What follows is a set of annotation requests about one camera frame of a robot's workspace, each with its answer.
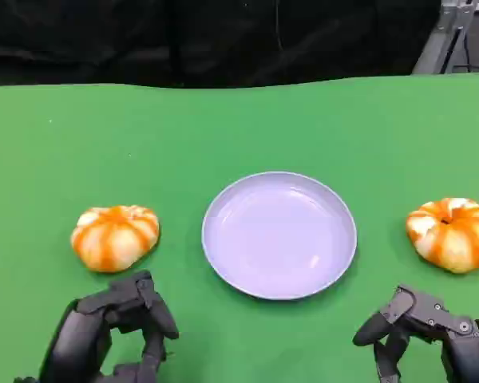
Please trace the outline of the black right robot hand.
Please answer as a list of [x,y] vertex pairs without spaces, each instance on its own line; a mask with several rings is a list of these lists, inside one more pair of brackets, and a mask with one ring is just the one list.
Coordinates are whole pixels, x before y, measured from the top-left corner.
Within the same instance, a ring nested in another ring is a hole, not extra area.
[[398,363],[410,339],[440,342],[448,382],[479,382],[479,319],[450,313],[444,302],[413,287],[400,285],[353,338],[356,346],[372,345],[380,382],[400,382]]

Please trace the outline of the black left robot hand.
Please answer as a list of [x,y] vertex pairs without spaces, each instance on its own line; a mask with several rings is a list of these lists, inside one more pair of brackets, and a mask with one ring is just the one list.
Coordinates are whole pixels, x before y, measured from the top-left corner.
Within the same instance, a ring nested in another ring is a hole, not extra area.
[[[141,359],[115,365],[105,375],[102,364],[112,346],[111,331],[140,331]],[[167,358],[165,339],[180,336],[164,299],[147,270],[112,281],[109,287],[73,300],[65,309],[48,346],[38,377],[15,382],[156,382]]]

